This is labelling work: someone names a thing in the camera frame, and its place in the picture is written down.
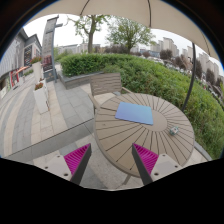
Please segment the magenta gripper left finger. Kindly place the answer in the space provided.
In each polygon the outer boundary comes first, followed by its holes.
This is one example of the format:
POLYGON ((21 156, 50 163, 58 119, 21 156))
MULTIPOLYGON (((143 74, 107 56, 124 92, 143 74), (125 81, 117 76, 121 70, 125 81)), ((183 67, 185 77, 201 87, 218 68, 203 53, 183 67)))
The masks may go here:
POLYGON ((44 169, 79 185, 91 153, 91 144, 86 144, 65 156, 56 155, 44 165, 44 169))

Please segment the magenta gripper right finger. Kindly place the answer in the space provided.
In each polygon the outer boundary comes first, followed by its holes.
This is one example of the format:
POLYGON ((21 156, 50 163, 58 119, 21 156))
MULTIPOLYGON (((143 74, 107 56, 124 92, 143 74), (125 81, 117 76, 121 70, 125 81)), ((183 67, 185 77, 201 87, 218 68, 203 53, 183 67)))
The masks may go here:
POLYGON ((167 154, 158 155, 136 143, 132 144, 132 155, 144 185, 182 169, 182 166, 167 154))

